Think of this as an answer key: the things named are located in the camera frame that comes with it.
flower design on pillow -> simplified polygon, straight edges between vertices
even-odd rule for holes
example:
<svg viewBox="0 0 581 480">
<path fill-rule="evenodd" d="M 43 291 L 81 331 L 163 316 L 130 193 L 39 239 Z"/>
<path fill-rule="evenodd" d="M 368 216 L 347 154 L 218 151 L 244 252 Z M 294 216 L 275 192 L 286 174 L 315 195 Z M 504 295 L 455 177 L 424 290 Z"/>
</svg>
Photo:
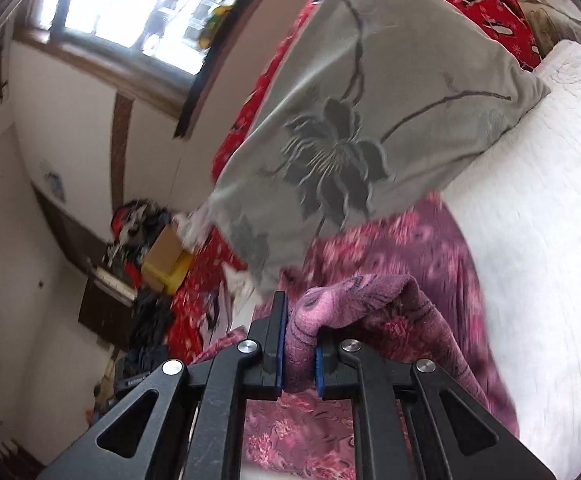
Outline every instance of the flower design on pillow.
<svg viewBox="0 0 581 480">
<path fill-rule="evenodd" d="M 283 180 L 297 186 L 301 212 L 318 210 L 342 227 L 351 209 L 370 217 L 372 186 L 389 178 L 384 148 L 359 136 L 361 117 L 347 102 L 328 98 L 323 113 L 286 124 Z"/>
</svg>

purple floral blanket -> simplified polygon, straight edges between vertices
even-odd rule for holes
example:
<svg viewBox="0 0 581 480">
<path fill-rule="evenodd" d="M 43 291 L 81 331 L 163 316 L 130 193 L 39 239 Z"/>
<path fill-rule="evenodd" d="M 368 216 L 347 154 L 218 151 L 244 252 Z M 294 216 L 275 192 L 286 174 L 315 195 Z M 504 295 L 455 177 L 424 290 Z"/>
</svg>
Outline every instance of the purple floral blanket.
<svg viewBox="0 0 581 480">
<path fill-rule="evenodd" d="M 470 251 L 438 194 L 400 216 L 315 239 L 303 268 L 283 271 L 280 289 L 290 299 L 285 391 L 276 402 L 248 402 L 246 460 L 310 479 L 355 478 L 350 402 L 320 400 L 312 389 L 320 326 L 348 326 L 388 359 L 432 359 L 519 434 L 488 345 Z M 255 317 L 269 311 L 264 304 Z M 244 336 L 233 332 L 198 361 Z"/>
</svg>

window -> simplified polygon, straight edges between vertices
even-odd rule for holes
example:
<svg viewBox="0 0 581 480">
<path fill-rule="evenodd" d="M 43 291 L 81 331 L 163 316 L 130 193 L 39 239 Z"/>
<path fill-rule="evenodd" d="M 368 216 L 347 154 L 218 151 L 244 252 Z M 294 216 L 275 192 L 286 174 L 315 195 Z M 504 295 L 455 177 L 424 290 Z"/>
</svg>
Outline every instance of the window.
<svg viewBox="0 0 581 480">
<path fill-rule="evenodd" d="M 236 0 L 33 0 L 26 27 L 128 66 L 190 81 L 206 51 L 199 36 L 220 5 Z"/>
</svg>

gray flower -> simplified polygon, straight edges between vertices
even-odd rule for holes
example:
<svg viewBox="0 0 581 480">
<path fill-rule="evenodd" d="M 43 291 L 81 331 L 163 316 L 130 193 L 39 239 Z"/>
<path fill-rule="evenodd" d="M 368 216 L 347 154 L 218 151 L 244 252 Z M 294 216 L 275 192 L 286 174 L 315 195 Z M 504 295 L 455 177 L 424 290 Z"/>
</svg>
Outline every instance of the gray flower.
<svg viewBox="0 0 581 480">
<path fill-rule="evenodd" d="M 283 180 L 297 186 L 301 212 L 321 209 L 342 227 L 351 209 L 369 218 L 372 184 L 389 177 L 384 149 L 358 137 L 361 118 L 346 102 L 328 98 L 323 115 L 304 115 L 286 124 L 291 137 L 283 148 Z"/>
<path fill-rule="evenodd" d="M 243 214 L 235 222 L 230 232 L 230 242 L 235 253 L 248 265 L 248 271 L 260 283 L 264 266 L 270 256 L 268 234 L 255 235 L 253 226 Z"/>
</svg>

mattress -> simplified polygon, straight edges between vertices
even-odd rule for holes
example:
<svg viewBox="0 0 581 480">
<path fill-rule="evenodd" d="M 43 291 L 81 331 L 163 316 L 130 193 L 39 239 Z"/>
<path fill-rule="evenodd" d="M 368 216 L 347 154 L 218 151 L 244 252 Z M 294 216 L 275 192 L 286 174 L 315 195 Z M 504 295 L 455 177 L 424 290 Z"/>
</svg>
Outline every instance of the mattress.
<svg viewBox="0 0 581 480">
<path fill-rule="evenodd" d="M 522 442 L 581 472 L 581 46 L 535 73 L 552 93 L 445 190 L 477 265 Z"/>
</svg>

